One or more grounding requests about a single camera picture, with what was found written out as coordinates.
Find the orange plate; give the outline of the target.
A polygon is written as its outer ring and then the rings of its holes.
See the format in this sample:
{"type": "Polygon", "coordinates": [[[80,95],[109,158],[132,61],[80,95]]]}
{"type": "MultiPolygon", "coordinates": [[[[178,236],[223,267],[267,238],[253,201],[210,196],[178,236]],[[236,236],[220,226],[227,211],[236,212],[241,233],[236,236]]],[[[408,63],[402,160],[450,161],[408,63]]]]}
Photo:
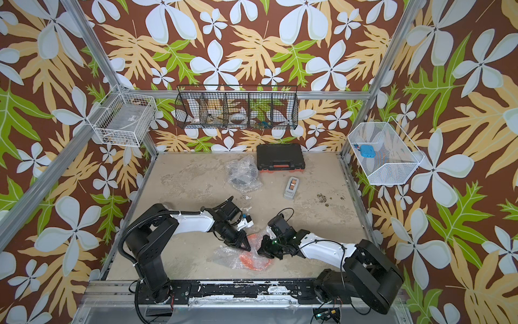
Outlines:
{"type": "Polygon", "coordinates": [[[263,236],[263,233],[255,233],[248,236],[251,251],[243,251],[237,258],[239,261],[238,265],[242,269],[251,271],[265,271],[272,265],[273,259],[268,259],[258,254],[263,236]]]}

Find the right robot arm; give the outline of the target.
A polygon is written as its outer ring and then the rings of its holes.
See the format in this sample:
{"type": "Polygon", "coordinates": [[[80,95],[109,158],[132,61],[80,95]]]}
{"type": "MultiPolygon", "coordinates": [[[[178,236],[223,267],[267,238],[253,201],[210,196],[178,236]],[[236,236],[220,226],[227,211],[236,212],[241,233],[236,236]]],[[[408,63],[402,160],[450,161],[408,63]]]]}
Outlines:
{"type": "Polygon", "coordinates": [[[360,298],[371,310],[386,315],[403,285],[403,274],[371,241],[346,244],[297,231],[282,215],[268,222],[258,255],[279,260],[299,256],[335,267],[323,270],[311,284],[313,298],[320,303],[340,300],[350,305],[353,298],[360,298]]]}

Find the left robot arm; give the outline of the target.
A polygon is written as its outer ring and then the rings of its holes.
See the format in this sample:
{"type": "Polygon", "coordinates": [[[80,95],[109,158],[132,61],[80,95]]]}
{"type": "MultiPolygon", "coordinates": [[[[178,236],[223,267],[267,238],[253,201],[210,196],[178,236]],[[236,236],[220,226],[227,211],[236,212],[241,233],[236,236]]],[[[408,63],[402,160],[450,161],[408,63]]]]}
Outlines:
{"type": "Polygon", "coordinates": [[[171,296],[171,285],[161,254],[174,235],[213,233],[228,247],[250,252],[245,229],[253,225],[252,218],[237,207],[232,197],[199,211],[172,210],[157,203],[123,231],[117,249],[131,262],[138,274],[138,283],[144,284],[152,300],[163,303],[171,296]]]}

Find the clear bubble wrap sheet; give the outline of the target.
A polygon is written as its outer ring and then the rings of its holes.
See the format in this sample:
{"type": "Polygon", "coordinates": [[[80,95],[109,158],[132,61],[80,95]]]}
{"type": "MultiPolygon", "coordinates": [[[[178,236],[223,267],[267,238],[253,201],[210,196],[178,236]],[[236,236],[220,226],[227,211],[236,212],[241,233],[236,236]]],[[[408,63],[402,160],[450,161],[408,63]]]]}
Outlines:
{"type": "Polygon", "coordinates": [[[256,158],[251,155],[247,155],[241,159],[234,159],[227,163],[225,167],[230,176],[258,175],[256,158]]]}

